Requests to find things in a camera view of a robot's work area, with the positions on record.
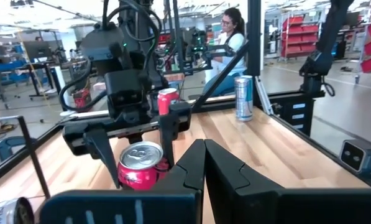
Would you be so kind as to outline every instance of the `dark hair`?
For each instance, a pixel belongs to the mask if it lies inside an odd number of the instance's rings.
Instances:
[[[224,11],[224,15],[229,16],[232,19],[232,23],[236,25],[236,32],[241,33],[243,36],[245,36],[245,20],[243,20],[240,10],[234,7],[230,7],[229,9]]]

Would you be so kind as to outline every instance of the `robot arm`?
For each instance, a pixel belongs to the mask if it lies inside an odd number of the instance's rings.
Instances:
[[[301,91],[306,94],[317,94],[324,85],[328,94],[334,96],[333,87],[324,82],[324,77],[331,69],[333,62],[331,49],[344,23],[348,7],[353,2],[354,0],[331,0],[331,8],[326,16],[316,50],[307,57],[305,64],[299,70],[300,76],[304,77]]]

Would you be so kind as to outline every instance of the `woman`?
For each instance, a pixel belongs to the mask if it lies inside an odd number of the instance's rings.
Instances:
[[[245,22],[240,11],[234,7],[225,10],[224,16],[221,20],[221,25],[222,31],[224,31],[226,35],[221,36],[220,45],[228,44],[230,48],[237,52],[245,41]],[[232,57],[215,57],[213,60],[219,64],[218,70],[221,72],[232,60]],[[234,78],[240,76],[245,69],[244,58],[242,58],[220,85],[213,91],[210,97],[222,96],[233,92],[235,89]],[[216,81],[217,77],[218,76],[215,76],[211,79],[206,77],[206,85],[203,88],[203,93],[207,92],[211,85]]]

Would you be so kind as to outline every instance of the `white top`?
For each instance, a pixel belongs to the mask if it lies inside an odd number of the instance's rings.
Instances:
[[[225,41],[228,39],[228,36],[226,34],[220,35],[220,45],[224,45]],[[230,46],[235,52],[237,52],[244,44],[245,38],[242,34],[235,34],[231,37],[231,39],[228,42],[228,46]],[[224,49],[219,49],[217,52],[224,52]],[[211,72],[206,73],[205,82],[209,82],[210,79],[218,75],[218,73],[222,72],[224,68],[229,64],[229,62],[232,60],[233,57],[222,57],[222,63],[217,62],[215,60],[212,60],[211,65],[213,67],[213,70]],[[235,73],[240,73],[242,75],[242,72],[246,70],[245,63],[244,63],[244,57],[236,64],[236,66],[232,69],[232,71],[228,75],[233,75]]]

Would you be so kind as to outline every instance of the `crushed red can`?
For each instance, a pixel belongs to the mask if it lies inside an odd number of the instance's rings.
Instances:
[[[180,94],[176,88],[167,88],[160,90],[158,93],[158,108],[159,115],[168,114],[168,108],[170,105],[179,102]]]
[[[149,141],[126,147],[117,165],[119,182],[134,190],[150,190],[161,174],[156,165],[163,159],[163,149]]]

